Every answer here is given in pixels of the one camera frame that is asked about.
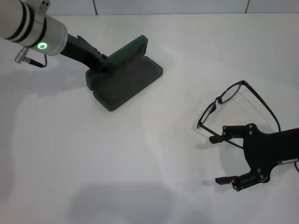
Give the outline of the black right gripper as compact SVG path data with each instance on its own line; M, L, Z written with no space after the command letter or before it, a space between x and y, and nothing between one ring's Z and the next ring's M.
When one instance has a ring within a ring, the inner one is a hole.
M232 184L236 191L270 180L271 171L278 165L299 161L299 129L263 133L255 124L224 126L222 135L211 136L212 144L243 139L243 151L250 171L241 176L215 179L219 185Z

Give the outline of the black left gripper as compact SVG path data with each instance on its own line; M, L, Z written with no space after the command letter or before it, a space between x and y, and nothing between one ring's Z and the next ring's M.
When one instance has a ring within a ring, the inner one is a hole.
M99 52L79 35L74 37L68 34L67 43L60 54L86 65L95 73L110 70L109 65L104 62L107 59L107 55Z

